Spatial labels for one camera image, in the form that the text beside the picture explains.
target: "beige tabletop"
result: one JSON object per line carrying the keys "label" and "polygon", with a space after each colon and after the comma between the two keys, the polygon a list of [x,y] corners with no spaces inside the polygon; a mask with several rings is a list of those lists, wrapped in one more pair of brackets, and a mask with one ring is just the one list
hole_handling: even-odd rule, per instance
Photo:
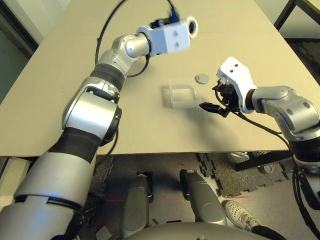
{"label": "beige tabletop", "polygon": [[[118,0],[73,0],[44,39],[0,105],[0,156],[39,156],[62,133],[63,109],[94,68],[100,30]],[[147,70],[126,80],[114,154],[283,150],[275,136],[230,114],[222,118],[200,108],[172,109],[169,79],[206,73],[198,85],[205,102],[217,104],[212,87],[229,56],[249,67],[256,86],[285,85],[320,109],[320,88],[253,0],[174,0],[181,16],[194,16],[199,34],[191,48],[150,59]],[[100,54],[115,37],[168,14],[165,0],[129,0],[116,13]],[[144,65],[137,63],[131,73]],[[275,121],[250,119],[277,130]],[[105,154],[111,144],[100,147]]]}

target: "foam floor mat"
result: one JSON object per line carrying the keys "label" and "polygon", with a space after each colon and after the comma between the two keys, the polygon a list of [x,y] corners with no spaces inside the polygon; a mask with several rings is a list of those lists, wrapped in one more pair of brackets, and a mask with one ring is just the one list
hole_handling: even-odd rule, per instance
{"label": "foam floor mat", "polygon": [[230,153],[199,153],[197,156],[201,173],[216,180],[219,193],[223,197],[236,197],[241,195],[241,192],[252,192],[258,187],[268,187],[287,180],[279,163],[272,165],[272,173],[263,174],[258,168],[236,171],[235,164],[243,162],[244,159]]}

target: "sneaker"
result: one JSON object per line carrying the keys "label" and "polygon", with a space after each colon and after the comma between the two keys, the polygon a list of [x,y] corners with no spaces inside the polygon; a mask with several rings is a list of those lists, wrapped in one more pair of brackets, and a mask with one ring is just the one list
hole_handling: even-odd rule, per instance
{"label": "sneaker", "polygon": [[239,228],[251,232],[253,227],[261,225],[241,204],[226,200],[222,205],[228,219]]}

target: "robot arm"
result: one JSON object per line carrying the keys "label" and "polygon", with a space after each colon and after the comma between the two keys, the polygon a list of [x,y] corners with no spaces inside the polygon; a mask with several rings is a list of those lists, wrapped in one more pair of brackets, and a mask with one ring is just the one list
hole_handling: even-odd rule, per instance
{"label": "robot arm", "polygon": [[249,69],[234,57],[219,68],[218,85],[226,109],[211,103],[200,106],[226,117],[229,112],[267,114],[288,140],[299,167],[302,191],[310,207],[320,210],[320,117],[316,107],[288,86],[256,87]]}
{"label": "robot arm", "polygon": [[142,56],[189,48],[197,29],[194,18],[174,23],[159,19],[137,34],[114,40],[65,107],[61,137],[35,162],[15,192],[14,203],[2,209],[1,240],[75,237],[97,149],[109,143],[118,128],[120,91],[132,64]]}

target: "transparent box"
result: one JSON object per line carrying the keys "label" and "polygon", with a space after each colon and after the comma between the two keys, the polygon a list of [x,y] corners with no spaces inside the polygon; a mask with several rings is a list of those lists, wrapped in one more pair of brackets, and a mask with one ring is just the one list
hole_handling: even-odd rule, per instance
{"label": "transparent box", "polygon": [[197,108],[202,103],[193,78],[169,80],[169,93],[173,109]]}

